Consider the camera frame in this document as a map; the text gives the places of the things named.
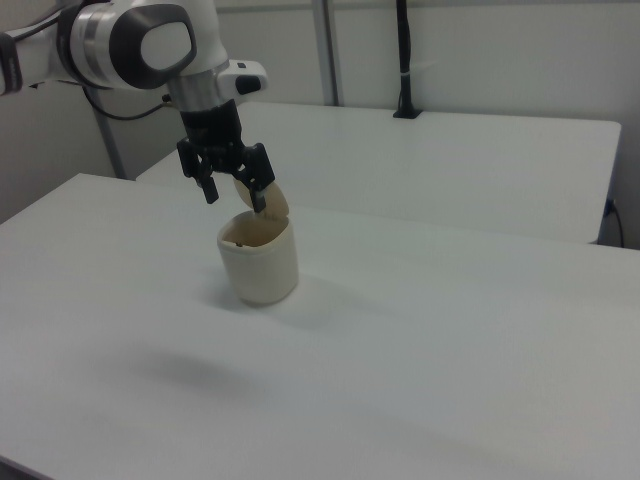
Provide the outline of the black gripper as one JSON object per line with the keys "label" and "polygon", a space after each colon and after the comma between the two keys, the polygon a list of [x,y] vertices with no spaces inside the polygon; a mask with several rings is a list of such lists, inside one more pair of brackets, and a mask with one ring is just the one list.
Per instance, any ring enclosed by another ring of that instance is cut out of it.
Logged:
{"label": "black gripper", "polygon": [[213,204],[219,193],[214,172],[237,179],[237,193],[254,213],[266,208],[265,188],[275,174],[263,144],[247,146],[236,102],[202,112],[180,113],[187,136],[177,144],[183,173],[203,190],[206,202]]}

